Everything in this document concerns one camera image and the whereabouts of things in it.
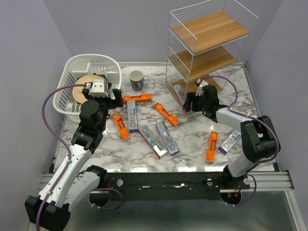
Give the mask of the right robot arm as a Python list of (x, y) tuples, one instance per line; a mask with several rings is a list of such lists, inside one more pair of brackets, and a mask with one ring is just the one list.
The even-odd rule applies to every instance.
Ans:
[(231, 189), (258, 164), (274, 159), (281, 145), (268, 116), (249, 116), (221, 104), (215, 86), (199, 86), (189, 92), (183, 108), (186, 112), (202, 112), (215, 123), (227, 125), (241, 134), (243, 153), (223, 169), (221, 184)]

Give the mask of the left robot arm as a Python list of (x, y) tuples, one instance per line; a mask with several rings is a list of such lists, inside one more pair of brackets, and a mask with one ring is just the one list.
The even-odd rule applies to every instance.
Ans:
[(109, 110), (123, 107), (121, 91), (114, 89), (105, 79), (95, 79), (81, 87), (87, 101), (81, 106), (79, 126), (71, 145), (60, 140), (67, 155), (37, 196), (29, 196), (25, 201), (29, 221), (36, 225), (36, 230), (62, 231), (70, 219), (71, 210), (90, 192), (106, 192), (108, 198), (115, 192), (120, 200), (123, 199), (121, 192), (110, 186), (107, 171), (101, 167), (90, 166), (84, 179), (77, 180), (81, 168), (103, 139)]

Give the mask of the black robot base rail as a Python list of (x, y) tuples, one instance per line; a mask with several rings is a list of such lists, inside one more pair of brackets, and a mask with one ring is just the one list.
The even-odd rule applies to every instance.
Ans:
[(232, 179), (224, 172), (124, 172), (109, 173), (92, 165), (86, 169), (99, 176), (98, 190), (112, 201), (219, 200), (223, 192), (249, 189), (247, 176)]

